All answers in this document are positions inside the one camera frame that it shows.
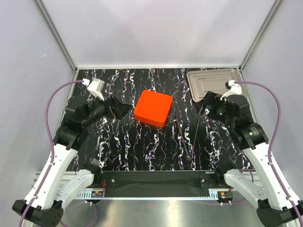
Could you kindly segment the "orange chocolate box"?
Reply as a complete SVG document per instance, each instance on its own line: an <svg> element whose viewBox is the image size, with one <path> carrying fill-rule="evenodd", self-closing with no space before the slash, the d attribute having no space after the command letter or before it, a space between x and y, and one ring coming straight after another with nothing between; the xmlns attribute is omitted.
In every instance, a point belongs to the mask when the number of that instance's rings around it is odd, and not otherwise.
<svg viewBox="0 0 303 227"><path fill-rule="evenodd" d="M150 113L150 112L137 112L134 111L135 120L149 125L163 128L168 119L168 113Z"/></svg>

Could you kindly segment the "orange box lid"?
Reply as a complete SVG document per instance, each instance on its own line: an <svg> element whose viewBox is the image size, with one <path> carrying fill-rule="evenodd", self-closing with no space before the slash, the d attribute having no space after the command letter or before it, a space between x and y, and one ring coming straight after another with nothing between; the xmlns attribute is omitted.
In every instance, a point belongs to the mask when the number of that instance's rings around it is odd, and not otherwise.
<svg viewBox="0 0 303 227"><path fill-rule="evenodd" d="M155 91L144 90L134 109L137 112L170 113L173 97Z"/></svg>

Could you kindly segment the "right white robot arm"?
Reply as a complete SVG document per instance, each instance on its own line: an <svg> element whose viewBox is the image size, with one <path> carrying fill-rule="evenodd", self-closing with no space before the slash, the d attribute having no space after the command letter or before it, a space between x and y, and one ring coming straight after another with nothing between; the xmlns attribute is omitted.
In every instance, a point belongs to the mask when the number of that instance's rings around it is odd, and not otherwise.
<svg viewBox="0 0 303 227"><path fill-rule="evenodd" d="M219 160L214 182L219 187L238 191L256 209L266 227L299 227L303 202L287 183L275 158L268 153L269 140L263 128L253 121L250 105L243 95L223 97L207 92L196 107L207 117L219 120L227 128L233 142L252 163L262 186L243 176L230 161Z"/></svg>

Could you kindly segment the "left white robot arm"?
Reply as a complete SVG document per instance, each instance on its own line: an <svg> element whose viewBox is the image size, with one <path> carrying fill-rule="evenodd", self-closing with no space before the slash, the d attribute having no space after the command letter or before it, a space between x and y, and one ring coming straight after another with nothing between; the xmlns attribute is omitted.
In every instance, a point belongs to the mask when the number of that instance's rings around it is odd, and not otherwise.
<svg viewBox="0 0 303 227"><path fill-rule="evenodd" d="M132 107L114 96L105 100L94 98L90 104L69 99L38 180L24 199L14 202L12 209L22 219L41 227L57 226L66 207L81 191L90 186L98 187L105 181L100 167L88 163L63 187L59 186L68 165L88 137L89 127L102 117L121 120Z"/></svg>

